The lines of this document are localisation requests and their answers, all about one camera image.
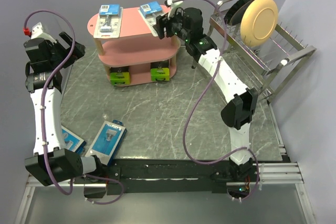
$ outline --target black plate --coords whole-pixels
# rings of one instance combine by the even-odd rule
[[[238,0],[226,13],[224,21],[232,26],[239,24],[253,0]]]

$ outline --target metal dish rack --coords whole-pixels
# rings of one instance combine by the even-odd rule
[[[217,6],[220,8],[230,1],[232,0],[221,0]],[[225,15],[227,11],[228,9],[221,12]],[[213,29],[216,29],[224,37],[225,32],[218,13],[214,12],[209,22],[207,35],[210,36]],[[260,97],[267,99],[268,102],[276,97],[316,51],[314,46],[302,45],[302,40],[298,40],[291,31],[288,32],[288,27],[283,28],[281,24],[277,24],[274,33],[264,44],[254,48],[248,47],[243,42],[240,36],[240,24],[227,25],[227,41],[231,47],[225,52],[234,54],[234,59],[250,77]],[[270,84],[284,67],[289,68],[287,76],[273,89]]]

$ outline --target red connector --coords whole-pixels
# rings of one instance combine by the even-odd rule
[[[32,32],[29,31],[29,28],[23,28],[23,33],[29,37],[32,36]]]

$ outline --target black mount bracket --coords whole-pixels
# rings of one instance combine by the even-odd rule
[[[234,98],[222,109],[222,120],[228,127],[237,130],[245,123],[252,121],[252,115],[256,111],[258,91],[255,88],[246,89],[241,95],[234,95]]]
[[[247,176],[256,181],[256,166],[250,163],[243,168],[231,161],[221,161],[216,165],[198,165],[191,160],[151,160],[115,159],[105,167],[105,175],[124,184],[126,193],[168,193],[187,191],[211,191],[227,193],[227,182],[245,182]],[[76,179],[75,183],[88,184],[90,180]],[[97,194],[103,190],[97,188]],[[107,184],[107,195],[120,193],[120,186]],[[94,190],[87,198],[98,196]]]

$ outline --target plate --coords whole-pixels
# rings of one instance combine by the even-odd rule
[[[249,46],[259,46],[273,33],[278,22],[274,0],[254,0],[246,9],[240,25],[240,36]]]
[[[225,17],[224,17],[224,21],[226,24],[229,25],[237,25],[241,22],[241,19],[244,15],[245,10],[247,9],[247,7],[249,6],[249,4],[252,2],[253,0],[238,0],[226,13]]]

